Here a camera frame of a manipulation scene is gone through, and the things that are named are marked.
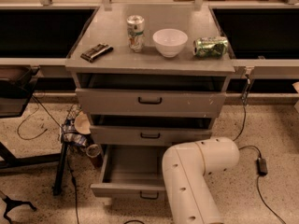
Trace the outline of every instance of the speckled floor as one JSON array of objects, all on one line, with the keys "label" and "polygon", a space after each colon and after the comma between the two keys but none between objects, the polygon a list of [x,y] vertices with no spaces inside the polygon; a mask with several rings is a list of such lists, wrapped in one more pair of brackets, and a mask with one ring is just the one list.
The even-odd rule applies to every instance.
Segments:
[{"label": "speckled floor", "polygon": [[[76,100],[40,99],[53,117],[64,122],[67,110]],[[43,135],[33,141],[19,138],[16,130],[27,115],[37,108],[28,105],[21,118],[0,119],[1,141],[17,157],[59,152],[59,129],[49,115],[39,110],[20,127],[23,137],[33,137],[44,129]],[[227,104],[215,122],[215,136],[234,139],[242,126],[243,107]],[[286,223],[297,224],[299,220],[299,114],[290,104],[247,106],[244,132],[235,141],[239,147],[257,146],[268,163],[269,174],[260,178],[261,193],[267,204]],[[206,176],[217,206],[224,215],[226,224],[275,224],[279,220],[262,203],[256,188],[257,172],[255,149],[240,151],[239,164],[225,172]],[[115,199],[111,206],[104,206],[101,199],[93,196],[89,189],[100,175],[100,170],[80,152],[68,155],[73,175],[78,183],[78,218],[81,224],[123,224],[131,219],[139,219],[146,224],[172,224],[167,201],[145,201]],[[52,195],[57,163],[43,164],[30,168],[0,171],[0,190],[11,199],[31,201],[38,210],[33,212],[27,206],[13,209],[9,215],[14,223],[77,223],[75,212],[75,191],[69,170],[64,170],[63,192]],[[5,204],[0,201],[0,213]],[[0,223],[7,223],[0,217]]]}]

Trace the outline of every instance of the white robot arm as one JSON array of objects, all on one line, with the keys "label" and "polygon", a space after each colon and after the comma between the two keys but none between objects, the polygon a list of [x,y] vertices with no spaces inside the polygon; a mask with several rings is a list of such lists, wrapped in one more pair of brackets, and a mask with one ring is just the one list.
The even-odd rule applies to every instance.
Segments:
[{"label": "white robot arm", "polygon": [[164,153],[164,183],[176,224],[223,223],[204,175],[231,168],[238,160],[236,144],[225,137],[175,145]]}]

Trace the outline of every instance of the black cable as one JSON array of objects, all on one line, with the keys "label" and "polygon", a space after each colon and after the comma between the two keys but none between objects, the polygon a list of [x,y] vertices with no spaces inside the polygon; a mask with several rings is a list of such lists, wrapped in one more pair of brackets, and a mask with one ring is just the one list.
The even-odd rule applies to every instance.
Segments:
[{"label": "black cable", "polygon": [[123,224],[128,224],[128,223],[132,223],[132,222],[137,222],[137,223],[145,224],[141,220],[128,220],[128,221],[124,222]]},{"label": "black cable", "polygon": [[259,158],[262,158],[262,152],[261,152],[261,150],[260,150],[258,147],[256,147],[256,146],[243,146],[243,147],[240,147],[239,150],[242,150],[242,149],[244,149],[244,148],[248,148],[248,147],[255,148],[255,149],[259,152]]},{"label": "black cable", "polygon": [[[255,148],[259,152],[259,158],[260,159],[262,158],[262,152],[261,152],[261,150],[258,147],[256,147],[256,146],[244,146],[244,147],[241,147],[239,150],[242,150],[244,148]],[[263,204],[280,220],[281,223],[286,224],[286,222],[276,212],[274,212],[270,208],[270,206],[264,201],[262,193],[260,191],[260,186],[259,186],[259,179],[260,179],[260,177],[261,177],[261,175],[258,175],[257,182],[256,182],[256,187],[257,187],[258,193],[260,195],[260,198],[261,198]]]},{"label": "black cable", "polygon": [[271,208],[270,208],[270,206],[268,206],[267,205],[267,203],[264,201],[264,199],[263,199],[263,196],[262,196],[262,194],[261,194],[261,191],[260,191],[260,187],[259,187],[259,179],[260,179],[260,175],[258,176],[258,178],[257,178],[257,181],[256,181],[256,186],[257,186],[257,190],[258,190],[258,192],[259,192],[259,195],[260,195],[260,198],[262,199],[262,201],[263,201],[263,204],[278,218],[278,220],[280,220],[280,222],[281,223],[283,223],[283,224],[286,224],[286,222],[275,212],[275,211],[273,211]]},{"label": "black cable", "polygon": [[43,105],[41,104],[41,102],[33,95],[32,96],[43,108],[44,110],[47,112],[47,114],[54,120],[54,122],[61,128],[61,125],[57,122],[57,120],[49,113],[48,109]]},{"label": "black cable", "polygon": [[238,137],[243,133],[244,131],[244,128],[245,128],[245,121],[246,121],[246,108],[245,106],[243,105],[243,109],[244,109],[244,118],[243,118],[243,123],[242,123],[242,128],[241,128],[241,131],[240,133],[237,135],[237,137],[233,140],[235,141],[236,139],[238,139]]},{"label": "black cable", "polygon": [[[58,123],[58,121],[50,114],[50,112],[48,111],[48,109],[43,106],[41,104],[41,102],[33,95],[33,98],[38,101],[38,103],[44,108],[44,110],[47,112],[47,114],[54,120],[54,122],[59,126],[59,128],[61,129],[62,133],[64,133],[64,129],[62,128],[62,126]],[[68,111],[68,114],[66,117],[69,116],[69,114],[71,113],[72,111],[72,108],[75,104],[72,104],[72,106],[70,107],[69,111]],[[74,185],[74,188],[75,188],[75,206],[76,206],[76,218],[77,218],[77,223],[79,224],[79,221],[78,221],[78,191],[77,191],[77,181],[76,181],[76,178],[73,176],[73,170],[71,169],[70,167],[70,164],[69,164],[69,160],[68,158],[66,157],[66,162],[67,162],[67,166],[68,166],[68,169],[69,169],[69,172],[72,176],[72,183]]]},{"label": "black cable", "polygon": [[38,105],[38,102],[35,100],[35,102],[36,102],[36,104],[37,104],[37,109],[35,110],[35,112],[33,112],[32,114],[30,114],[30,115],[28,115],[20,124],[19,124],[19,126],[18,126],[18,128],[17,128],[17,134],[18,134],[18,136],[19,136],[19,138],[20,139],[22,139],[22,140],[34,140],[34,139],[36,139],[36,138],[38,138],[39,136],[41,136],[42,134],[44,134],[48,129],[45,129],[42,133],[40,133],[40,134],[38,134],[38,135],[36,135],[36,136],[34,136],[34,137],[31,137],[31,138],[24,138],[24,137],[22,137],[21,136],[21,134],[20,134],[20,128],[21,128],[21,126],[23,125],[23,123],[26,121],[26,120],[28,120],[31,116],[33,116],[37,111],[38,111],[38,109],[39,109],[39,105]]},{"label": "black cable", "polygon": [[66,158],[66,162],[67,162],[69,173],[72,176],[72,183],[73,183],[74,189],[75,189],[76,218],[77,218],[77,223],[79,224],[79,221],[78,221],[78,189],[77,189],[77,181],[76,181],[76,178],[73,175],[74,170],[71,169],[71,166],[69,164],[69,159],[68,158]]}]

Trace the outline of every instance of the white bowl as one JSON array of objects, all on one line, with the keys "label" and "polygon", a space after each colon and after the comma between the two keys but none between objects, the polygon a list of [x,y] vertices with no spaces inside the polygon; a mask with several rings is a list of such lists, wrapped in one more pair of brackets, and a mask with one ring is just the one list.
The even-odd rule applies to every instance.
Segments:
[{"label": "white bowl", "polygon": [[188,36],[177,29],[163,29],[153,35],[156,49],[164,57],[175,57],[185,47]]}]

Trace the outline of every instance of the drawer front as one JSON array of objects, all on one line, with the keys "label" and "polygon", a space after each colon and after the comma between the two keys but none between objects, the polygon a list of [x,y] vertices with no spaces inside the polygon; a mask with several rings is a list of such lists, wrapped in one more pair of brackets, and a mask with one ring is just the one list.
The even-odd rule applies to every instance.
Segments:
[{"label": "drawer front", "polygon": [[91,184],[91,190],[95,197],[105,198],[122,197],[146,200],[164,200],[165,197],[164,186],[101,183]]},{"label": "drawer front", "polygon": [[127,114],[216,118],[223,92],[76,90],[82,109],[91,114]]},{"label": "drawer front", "polygon": [[170,146],[208,139],[210,130],[91,126],[96,144]]}]

